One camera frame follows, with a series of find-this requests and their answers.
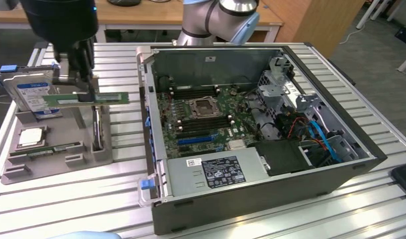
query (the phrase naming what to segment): blue hard drive label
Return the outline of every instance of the blue hard drive label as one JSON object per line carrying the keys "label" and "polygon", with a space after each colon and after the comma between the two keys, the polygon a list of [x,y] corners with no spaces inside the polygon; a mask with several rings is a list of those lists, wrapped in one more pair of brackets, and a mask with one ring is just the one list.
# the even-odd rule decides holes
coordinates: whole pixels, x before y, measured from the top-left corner
{"label": "blue hard drive label", "polygon": [[23,101],[28,104],[31,111],[39,119],[62,116],[60,108],[48,107],[43,96],[48,95],[51,84],[47,82],[19,84],[19,93]]}
{"label": "blue hard drive label", "polygon": [[236,156],[203,161],[203,170],[211,188],[245,182]]}

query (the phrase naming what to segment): green circuit board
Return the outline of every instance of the green circuit board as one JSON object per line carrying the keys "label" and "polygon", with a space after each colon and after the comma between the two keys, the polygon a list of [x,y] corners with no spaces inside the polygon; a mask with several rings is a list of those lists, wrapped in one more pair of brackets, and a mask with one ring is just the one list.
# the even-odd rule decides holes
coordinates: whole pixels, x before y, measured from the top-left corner
{"label": "green circuit board", "polygon": [[[215,97],[219,111],[221,112],[221,116],[232,115],[235,123],[231,127],[211,129],[211,135],[216,135],[213,142],[184,145],[189,147],[187,152],[180,151],[183,145],[179,145],[177,139],[177,134],[180,133],[177,120],[191,119],[192,108],[189,106],[189,100],[169,100],[168,94],[159,94],[160,112],[167,116],[165,122],[163,123],[163,132],[168,158],[225,151],[228,150],[227,144],[231,140],[243,139],[247,145],[259,141],[256,121],[252,113],[245,110],[247,100],[244,100],[243,94],[232,96],[232,87],[224,87],[220,90],[220,94]],[[180,105],[183,105],[184,114],[179,112]]]}

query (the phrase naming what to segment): gray carpet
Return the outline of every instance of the gray carpet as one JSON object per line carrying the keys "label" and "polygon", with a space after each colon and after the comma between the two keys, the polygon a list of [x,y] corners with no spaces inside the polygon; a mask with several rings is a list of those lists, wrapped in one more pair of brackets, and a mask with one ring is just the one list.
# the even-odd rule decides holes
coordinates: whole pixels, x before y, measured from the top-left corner
{"label": "gray carpet", "polygon": [[[359,90],[406,136],[406,74],[396,70],[406,59],[406,44],[395,37],[397,31],[399,27],[383,19],[369,21],[364,31],[353,34],[349,41],[337,47],[331,59],[357,82]],[[163,42],[177,36],[179,31],[169,31],[168,35],[159,31],[156,36],[156,31],[142,30],[124,32],[123,41]],[[38,41],[31,30],[0,30],[0,65],[26,65]],[[0,124],[8,106],[0,104]]]}

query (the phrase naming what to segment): aluminum extrusion table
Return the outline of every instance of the aluminum extrusion table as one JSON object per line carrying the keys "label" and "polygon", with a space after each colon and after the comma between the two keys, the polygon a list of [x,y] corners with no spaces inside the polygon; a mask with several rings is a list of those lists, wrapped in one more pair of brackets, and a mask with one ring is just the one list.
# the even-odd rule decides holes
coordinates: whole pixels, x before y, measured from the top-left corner
{"label": "aluminum extrusion table", "polygon": [[[406,164],[406,138],[317,50],[301,43],[289,46],[389,159],[329,195],[156,236],[151,208],[138,203],[138,180],[147,175],[135,51],[143,44],[96,44],[102,91],[128,91],[131,99],[130,105],[111,107],[115,163],[12,185],[0,183],[0,238],[40,239],[83,230],[146,239],[406,238],[406,193],[389,176],[396,166]],[[52,59],[52,47],[36,49],[30,65],[51,64]],[[311,91],[299,73],[296,80]],[[0,129],[0,155],[7,154],[4,142],[14,134],[14,111],[15,104]]]}

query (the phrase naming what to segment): power supply label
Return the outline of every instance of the power supply label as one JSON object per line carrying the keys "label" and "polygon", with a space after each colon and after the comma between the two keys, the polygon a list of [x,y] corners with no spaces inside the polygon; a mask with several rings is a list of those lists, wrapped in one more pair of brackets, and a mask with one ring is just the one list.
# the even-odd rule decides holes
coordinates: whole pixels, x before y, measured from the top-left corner
{"label": "power supply label", "polygon": [[245,182],[236,156],[203,161],[203,170],[211,188]]}

